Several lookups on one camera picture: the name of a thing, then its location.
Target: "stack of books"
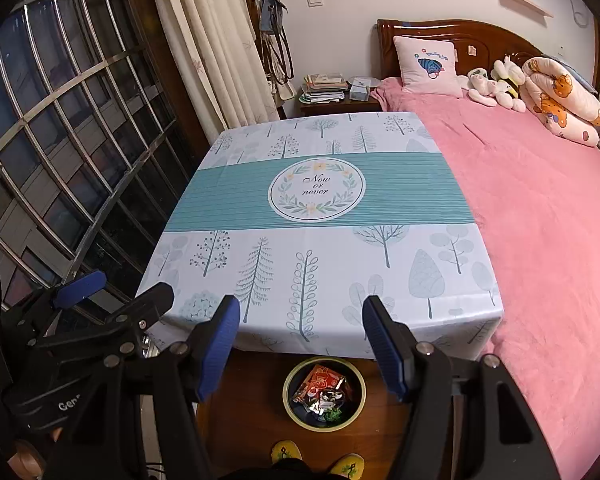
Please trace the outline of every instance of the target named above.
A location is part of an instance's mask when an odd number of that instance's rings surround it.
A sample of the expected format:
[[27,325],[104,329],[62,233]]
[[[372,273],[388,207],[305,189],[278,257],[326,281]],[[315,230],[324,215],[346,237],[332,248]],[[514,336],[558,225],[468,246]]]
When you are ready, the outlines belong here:
[[300,101],[306,104],[341,101],[348,88],[348,83],[339,73],[307,75],[304,76]]

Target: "wooden floor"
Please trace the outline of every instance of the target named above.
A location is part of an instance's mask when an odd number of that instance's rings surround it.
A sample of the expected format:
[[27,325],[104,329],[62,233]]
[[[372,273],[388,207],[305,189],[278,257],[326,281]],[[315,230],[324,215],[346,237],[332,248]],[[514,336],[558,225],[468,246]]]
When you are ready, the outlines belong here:
[[405,430],[408,407],[385,389],[376,362],[352,359],[366,383],[360,416],[333,433],[305,430],[286,414],[282,385],[291,369],[307,357],[232,351],[220,387],[198,407],[196,417],[217,475],[243,467],[268,467],[273,444],[291,439],[316,472],[354,452],[365,459],[365,480],[386,477]]

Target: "pink pillow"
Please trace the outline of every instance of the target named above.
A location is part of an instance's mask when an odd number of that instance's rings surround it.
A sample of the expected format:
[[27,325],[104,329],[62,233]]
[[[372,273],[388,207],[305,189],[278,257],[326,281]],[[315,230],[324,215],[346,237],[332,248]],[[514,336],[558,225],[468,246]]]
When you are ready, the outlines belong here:
[[456,80],[456,56],[450,41],[394,36],[402,73],[402,91],[462,97]]

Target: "metal bolt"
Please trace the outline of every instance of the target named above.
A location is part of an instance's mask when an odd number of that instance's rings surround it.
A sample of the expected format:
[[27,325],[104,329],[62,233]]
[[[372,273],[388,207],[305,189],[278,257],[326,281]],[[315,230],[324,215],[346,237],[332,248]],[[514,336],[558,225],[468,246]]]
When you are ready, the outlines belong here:
[[120,364],[120,358],[115,354],[110,354],[104,358],[104,365],[107,368],[115,368]]
[[497,368],[500,366],[500,359],[497,355],[487,354],[482,358],[482,362],[489,368]]
[[169,347],[169,350],[172,354],[182,355],[189,350],[189,346],[183,341],[176,341]]
[[435,350],[435,347],[431,343],[427,343],[426,341],[420,341],[416,345],[416,350],[424,355],[431,355]]
[[121,354],[131,354],[136,349],[136,345],[134,345],[131,341],[127,341],[126,343],[122,343],[120,345],[120,353]]

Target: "curtain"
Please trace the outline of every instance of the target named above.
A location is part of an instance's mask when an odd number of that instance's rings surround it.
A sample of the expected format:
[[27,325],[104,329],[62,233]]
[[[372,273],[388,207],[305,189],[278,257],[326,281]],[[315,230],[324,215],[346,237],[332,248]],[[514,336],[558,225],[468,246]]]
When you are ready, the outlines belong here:
[[209,144],[228,128],[279,119],[244,0],[155,0]]

